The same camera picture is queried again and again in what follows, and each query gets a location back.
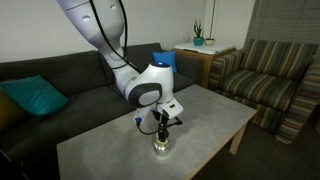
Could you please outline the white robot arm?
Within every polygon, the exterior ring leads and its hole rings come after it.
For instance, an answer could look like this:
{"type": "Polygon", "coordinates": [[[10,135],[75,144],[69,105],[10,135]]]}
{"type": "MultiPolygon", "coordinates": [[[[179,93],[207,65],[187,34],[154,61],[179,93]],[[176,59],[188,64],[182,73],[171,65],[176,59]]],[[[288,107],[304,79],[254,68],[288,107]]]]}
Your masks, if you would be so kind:
{"type": "Polygon", "coordinates": [[[127,102],[137,108],[135,121],[141,122],[150,110],[158,117],[158,140],[168,137],[169,119],[181,110],[174,104],[173,72],[170,65],[155,61],[140,72],[125,55],[120,37],[126,15],[120,0],[57,0],[80,34],[103,55],[116,84],[127,102]]]}

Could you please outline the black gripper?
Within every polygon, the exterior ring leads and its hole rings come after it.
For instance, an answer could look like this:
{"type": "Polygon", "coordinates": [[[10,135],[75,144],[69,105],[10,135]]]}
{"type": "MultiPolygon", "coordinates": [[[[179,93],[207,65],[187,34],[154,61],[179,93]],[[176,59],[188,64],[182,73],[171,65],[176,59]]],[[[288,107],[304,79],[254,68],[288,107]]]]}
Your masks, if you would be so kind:
{"type": "Polygon", "coordinates": [[[162,142],[167,141],[167,138],[169,136],[169,132],[167,130],[169,119],[156,110],[153,110],[152,114],[154,118],[159,122],[158,140],[161,140],[162,142]]]}

